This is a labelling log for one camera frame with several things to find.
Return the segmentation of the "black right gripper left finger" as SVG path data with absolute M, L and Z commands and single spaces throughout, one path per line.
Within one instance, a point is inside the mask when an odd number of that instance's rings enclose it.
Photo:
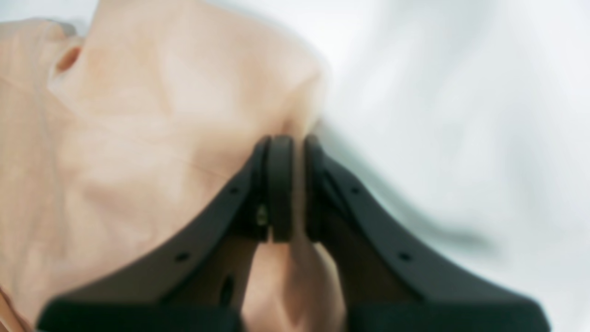
M 293 138 L 265 136 L 186 227 L 122 269 L 50 301 L 39 332 L 242 332 L 253 256 L 292 236 Z

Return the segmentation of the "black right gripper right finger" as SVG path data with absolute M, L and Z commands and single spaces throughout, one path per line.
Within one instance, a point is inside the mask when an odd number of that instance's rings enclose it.
M 304 141 L 308 237 L 336 264 L 350 332 L 548 332 L 532 299 L 417 239 L 314 135 Z

